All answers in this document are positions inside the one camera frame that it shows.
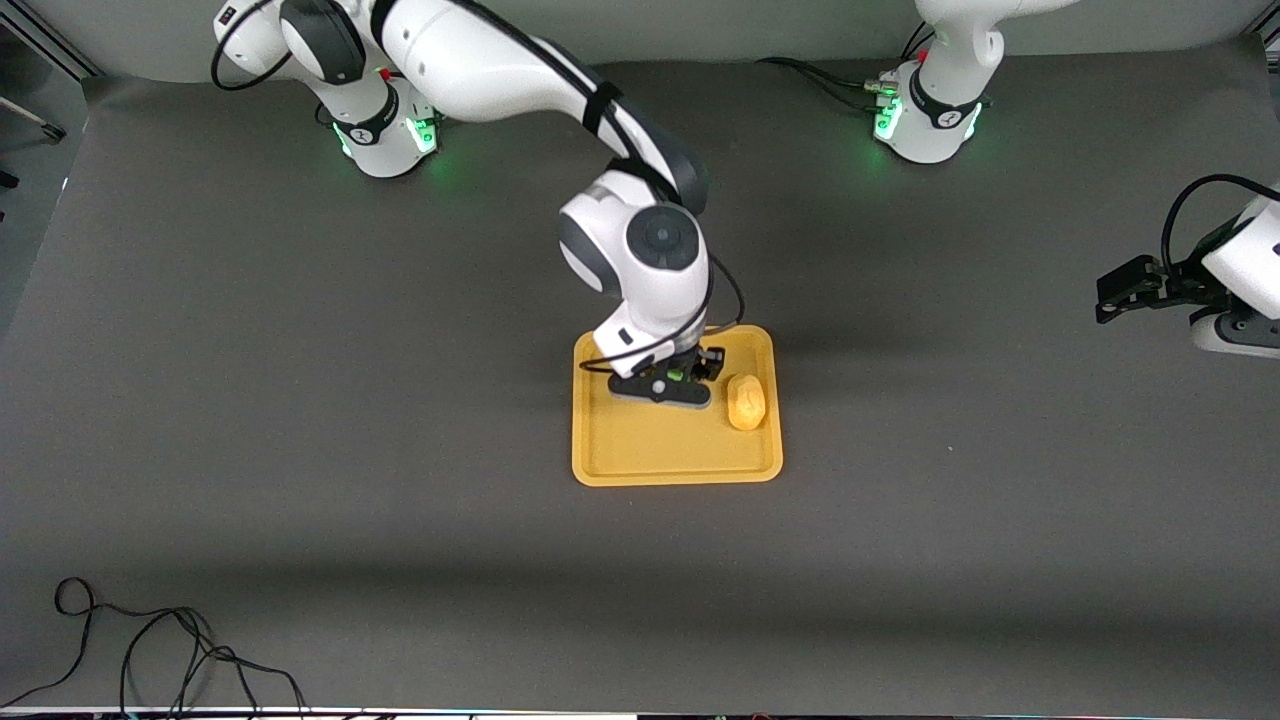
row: white wall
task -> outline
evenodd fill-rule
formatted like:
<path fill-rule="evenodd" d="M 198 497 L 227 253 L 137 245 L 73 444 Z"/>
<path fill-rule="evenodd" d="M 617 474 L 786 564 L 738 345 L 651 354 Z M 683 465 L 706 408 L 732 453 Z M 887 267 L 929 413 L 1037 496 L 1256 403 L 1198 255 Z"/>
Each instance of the white wall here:
<path fill-rule="evenodd" d="M 209 79 L 221 0 L 28 0 L 111 74 Z M 588 63 L 896 55 L 919 22 L 910 0 L 489 0 Z M 1012 54 L 1178 50 L 1239 33 L 1268 0 L 1083 0 L 1005 23 Z"/>

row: yellow object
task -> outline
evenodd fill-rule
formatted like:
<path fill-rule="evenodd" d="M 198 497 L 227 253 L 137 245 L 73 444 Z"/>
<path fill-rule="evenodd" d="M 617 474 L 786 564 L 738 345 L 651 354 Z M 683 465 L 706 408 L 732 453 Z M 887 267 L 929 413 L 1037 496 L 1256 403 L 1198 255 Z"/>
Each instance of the yellow object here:
<path fill-rule="evenodd" d="M 600 354 L 584 334 L 573 346 L 573 475 L 591 487 L 763 483 L 782 470 L 782 420 L 773 341 L 740 325 L 703 340 L 724 348 L 724 369 L 710 383 L 704 410 L 673 407 L 609 393 L 608 375 L 577 368 Z M 754 375 L 764 416 L 750 430 L 730 423 L 730 383 Z"/>
<path fill-rule="evenodd" d="M 768 413 L 764 400 L 764 386 L 755 375 L 733 375 L 728 380 L 728 421 L 740 430 L 754 430 L 760 427 Z"/>

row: white robotic arm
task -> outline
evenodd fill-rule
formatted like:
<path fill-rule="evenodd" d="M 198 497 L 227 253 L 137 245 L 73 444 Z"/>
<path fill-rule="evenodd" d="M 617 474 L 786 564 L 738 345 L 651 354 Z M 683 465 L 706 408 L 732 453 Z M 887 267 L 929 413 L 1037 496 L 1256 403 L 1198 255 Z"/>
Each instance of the white robotic arm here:
<path fill-rule="evenodd" d="M 356 44 L 310 42 L 308 33 L 289 27 L 291 5 L 340 8 L 362 38 L 358 45 L 384 50 L 424 101 L 448 117 L 489 122 L 554 110 L 579 119 L 609 146 L 620 158 L 561 209 L 559 223 L 570 266 L 591 288 L 621 301 L 593 336 L 604 355 L 600 363 L 613 370 L 609 387 L 658 402 L 709 404 L 701 380 L 714 379 L 723 354 L 698 345 L 714 263 L 695 219 L 707 205 L 708 177 L 684 143 L 568 51 L 525 35 L 474 0 L 279 1 L 284 29 L 276 45 L 284 42 L 312 79 L 337 82 L 337 68 L 353 56 Z M 262 47 L 265 42 L 255 47 L 259 68 L 276 56 Z M 366 102 L 361 114 L 372 105 Z"/>
<path fill-rule="evenodd" d="M 891 88 L 874 137 L 914 163 L 942 163 L 973 136 L 982 94 L 1005 59 L 1007 18 L 1048 13 L 1079 0 L 915 0 L 937 38 L 928 58 L 882 73 Z"/>
<path fill-rule="evenodd" d="M 1187 199 L 1213 182 L 1260 196 L 1219 225 L 1180 263 L 1170 234 Z M 1178 196 L 1161 236 L 1161 258 L 1139 255 L 1098 279 L 1098 323 L 1144 307 L 1202 306 L 1192 315 L 1192 342 L 1211 352 L 1280 359 L 1280 191 L 1239 176 L 1207 176 Z"/>

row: green glowing light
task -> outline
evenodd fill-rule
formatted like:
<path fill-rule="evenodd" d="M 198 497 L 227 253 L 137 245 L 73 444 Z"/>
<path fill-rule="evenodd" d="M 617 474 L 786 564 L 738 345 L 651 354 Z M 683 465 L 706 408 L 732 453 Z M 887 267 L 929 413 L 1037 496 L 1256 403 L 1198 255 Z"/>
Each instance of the green glowing light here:
<path fill-rule="evenodd" d="M 978 106 L 974 108 L 974 110 L 973 110 L 973 119 L 969 120 L 969 129 L 966 129 L 965 133 L 964 133 L 964 138 L 965 140 L 969 140 L 970 137 L 973 137 L 974 131 L 978 129 L 978 115 L 980 115 L 980 114 L 982 114 L 982 102 L 978 102 Z"/>
<path fill-rule="evenodd" d="M 347 137 L 338 129 L 338 123 L 333 123 L 333 132 L 338 136 L 338 142 L 342 143 L 342 154 L 351 158 L 351 147 L 347 147 Z"/>
<path fill-rule="evenodd" d="M 424 155 L 435 150 L 435 123 L 433 120 L 404 118 L 404 127 L 408 128 L 408 133 Z"/>
<path fill-rule="evenodd" d="M 893 137 L 893 131 L 897 129 L 897 120 L 902 117 L 902 99 L 895 97 L 888 108 L 881 110 L 881 118 L 876 122 L 876 136 L 881 140 L 890 140 Z"/>

